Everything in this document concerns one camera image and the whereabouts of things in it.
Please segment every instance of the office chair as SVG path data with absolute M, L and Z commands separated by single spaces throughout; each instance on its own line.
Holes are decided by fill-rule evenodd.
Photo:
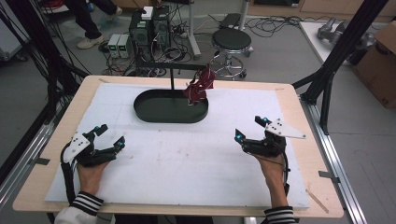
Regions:
M 233 28 L 217 30 L 212 36 L 212 45 L 218 51 L 210 60 L 210 68 L 216 75 L 231 77 L 233 80 L 236 76 L 246 77 L 247 71 L 242 61 L 233 54 L 246 53 L 248 56 L 250 43 L 250 36 L 243 31 Z

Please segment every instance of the white sneaker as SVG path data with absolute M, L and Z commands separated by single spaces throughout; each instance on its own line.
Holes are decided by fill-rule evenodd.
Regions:
M 122 13 L 122 8 L 117 7 L 116 13 L 113 15 L 106 15 L 106 20 L 107 21 L 112 21 L 114 20 L 114 18 L 116 18 L 116 16 L 119 16 Z
M 89 39 L 88 37 L 84 37 L 84 39 L 82 39 L 81 42 L 77 44 L 77 47 L 79 49 L 90 49 L 94 45 L 102 44 L 104 41 L 105 40 L 103 39 L 102 35 L 97 37 L 96 39 Z

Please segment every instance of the wooden table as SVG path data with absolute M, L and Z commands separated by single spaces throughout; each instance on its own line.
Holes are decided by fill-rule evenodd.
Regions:
M 175 85 L 183 87 L 189 80 L 175 79 Z M 24 183 L 13 208 L 17 211 L 58 212 L 67 203 L 45 202 L 46 194 L 59 166 L 62 148 L 73 136 L 85 111 L 101 83 L 124 83 L 138 85 L 170 86 L 169 79 L 148 77 L 86 77 L 75 98 L 66 110 L 64 117 L 54 131 L 41 158 L 49 159 L 48 165 L 37 164 Z M 256 83 L 238 81 L 216 81 L 216 88 L 253 89 L 275 91 L 284 120 L 297 130 L 306 134 L 306 139 L 291 138 L 296 160 L 299 163 L 310 208 L 295 210 L 297 217 L 341 217 L 344 214 L 339 198 L 328 178 L 318 175 L 327 171 L 321 158 L 314 135 L 309 127 L 304 111 L 294 88 L 290 84 Z M 102 213 L 134 213 L 163 215 L 207 215 L 262 217 L 260 208 L 251 207 L 205 207 L 142 204 L 104 204 Z

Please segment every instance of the cardboard box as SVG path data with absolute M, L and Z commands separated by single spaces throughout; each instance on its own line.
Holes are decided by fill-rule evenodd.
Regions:
M 386 108 L 396 108 L 396 21 L 375 34 L 377 43 L 354 68 L 355 74 Z

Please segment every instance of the person's leg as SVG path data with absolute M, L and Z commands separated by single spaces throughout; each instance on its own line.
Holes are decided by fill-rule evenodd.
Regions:
M 113 15 L 117 12 L 117 6 L 111 0 L 90 0 L 107 15 Z
M 91 18 L 85 0 L 64 0 L 64 4 L 76 16 L 76 23 L 85 30 L 87 38 L 95 39 L 102 36 Z
M 177 224 L 213 224 L 212 217 L 181 217 L 175 216 Z
M 147 215 L 114 215 L 116 224 L 157 224 L 157 216 Z

